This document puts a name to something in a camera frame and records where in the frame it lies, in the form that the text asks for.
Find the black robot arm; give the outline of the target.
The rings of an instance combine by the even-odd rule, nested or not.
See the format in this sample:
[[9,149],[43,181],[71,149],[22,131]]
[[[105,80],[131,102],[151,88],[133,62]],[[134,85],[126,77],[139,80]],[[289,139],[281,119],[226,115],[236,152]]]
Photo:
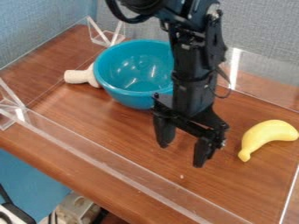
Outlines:
[[173,94],[154,95],[154,129],[165,148],[178,129],[195,137],[193,165],[205,166],[226,144],[229,124],[213,110],[221,63],[229,50],[222,36],[219,0],[106,0],[115,17],[129,24],[161,20],[169,32],[174,69]]

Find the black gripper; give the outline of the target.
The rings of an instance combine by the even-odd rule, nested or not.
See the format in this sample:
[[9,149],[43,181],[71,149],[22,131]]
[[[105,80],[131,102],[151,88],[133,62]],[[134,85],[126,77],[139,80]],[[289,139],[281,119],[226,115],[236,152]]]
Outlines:
[[202,168],[211,159],[215,148],[219,149],[226,143],[226,131],[229,124],[221,119],[209,106],[195,115],[186,115],[173,108],[173,96],[154,93],[154,131],[157,142],[166,148],[175,138],[175,130],[181,129],[198,137],[194,146],[193,166]]

